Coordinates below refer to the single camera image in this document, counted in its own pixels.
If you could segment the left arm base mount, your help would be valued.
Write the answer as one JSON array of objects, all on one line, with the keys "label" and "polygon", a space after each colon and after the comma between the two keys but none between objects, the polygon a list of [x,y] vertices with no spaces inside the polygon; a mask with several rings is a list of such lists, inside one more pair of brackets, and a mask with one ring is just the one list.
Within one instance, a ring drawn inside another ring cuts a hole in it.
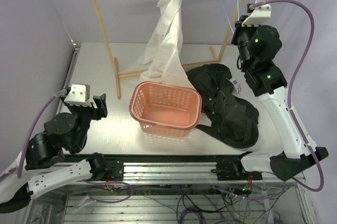
[{"label": "left arm base mount", "polygon": [[107,160],[106,170],[102,177],[104,181],[122,181],[124,176],[124,165],[119,160]]}]

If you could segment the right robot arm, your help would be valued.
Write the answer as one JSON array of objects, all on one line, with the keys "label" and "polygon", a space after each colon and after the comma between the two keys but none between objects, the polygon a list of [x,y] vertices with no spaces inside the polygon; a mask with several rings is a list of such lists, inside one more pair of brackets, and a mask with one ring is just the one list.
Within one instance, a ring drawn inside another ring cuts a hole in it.
[{"label": "right robot arm", "polygon": [[328,157],[325,147],[319,147],[305,132],[299,120],[292,118],[294,109],[288,106],[287,81],[273,59],[282,47],[276,28],[269,25],[245,24],[243,15],[235,23],[231,43],[239,50],[237,67],[246,83],[268,111],[283,144],[280,154],[245,154],[232,167],[237,179],[245,179],[251,171],[270,172],[288,181]]}]

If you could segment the white shirt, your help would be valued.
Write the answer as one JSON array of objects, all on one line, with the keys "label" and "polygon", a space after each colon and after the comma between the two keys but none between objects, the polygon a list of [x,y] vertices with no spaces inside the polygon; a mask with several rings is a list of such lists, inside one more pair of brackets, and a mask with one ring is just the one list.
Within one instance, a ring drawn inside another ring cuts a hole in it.
[{"label": "white shirt", "polygon": [[149,64],[140,74],[140,82],[157,82],[193,89],[180,61],[183,44],[182,0],[159,0],[161,16],[149,42],[137,62]]}]

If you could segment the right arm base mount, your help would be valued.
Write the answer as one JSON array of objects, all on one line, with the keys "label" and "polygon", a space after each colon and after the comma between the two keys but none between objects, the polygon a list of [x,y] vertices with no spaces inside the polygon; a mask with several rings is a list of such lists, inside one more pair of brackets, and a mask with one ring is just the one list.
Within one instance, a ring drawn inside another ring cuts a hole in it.
[{"label": "right arm base mount", "polygon": [[211,173],[216,174],[218,181],[234,181],[246,179],[241,160],[239,158],[224,159],[216,163]]}]

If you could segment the dark striped shirt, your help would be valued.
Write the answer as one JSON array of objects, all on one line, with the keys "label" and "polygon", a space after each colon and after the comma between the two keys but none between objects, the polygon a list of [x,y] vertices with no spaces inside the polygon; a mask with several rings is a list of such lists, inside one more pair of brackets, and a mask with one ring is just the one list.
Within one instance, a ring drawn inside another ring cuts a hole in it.
[{"label": "dark striped shirt", "polygon": [[211,125],[197,129],[237,149],[254,146],[259,138],[259,111],[250,102],[233,95],[230,69],[223,64],[206,64],[186,72],[202,98],[202,112]]}]

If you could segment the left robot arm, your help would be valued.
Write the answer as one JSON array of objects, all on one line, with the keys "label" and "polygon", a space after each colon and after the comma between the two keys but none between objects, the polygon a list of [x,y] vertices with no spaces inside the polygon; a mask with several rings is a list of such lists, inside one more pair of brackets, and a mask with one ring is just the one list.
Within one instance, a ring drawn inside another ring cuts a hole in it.
[{"label": "left robot arm", "polygon": [[28,142],[23,169],[16,159],[1,174],[1,213],[11,213],[29,205],[40,196],[69,185],[89,180],[102,180],[107,164],[101,153],[93,153],[84,160],[50,173],[45,170],[65,159],[64,150],[80,153],[87,140],[90,122],[107,117],[106,94],[94,96],[88,106],[66,104],[69,112],[55,115],[44,123],[44,131]]}]

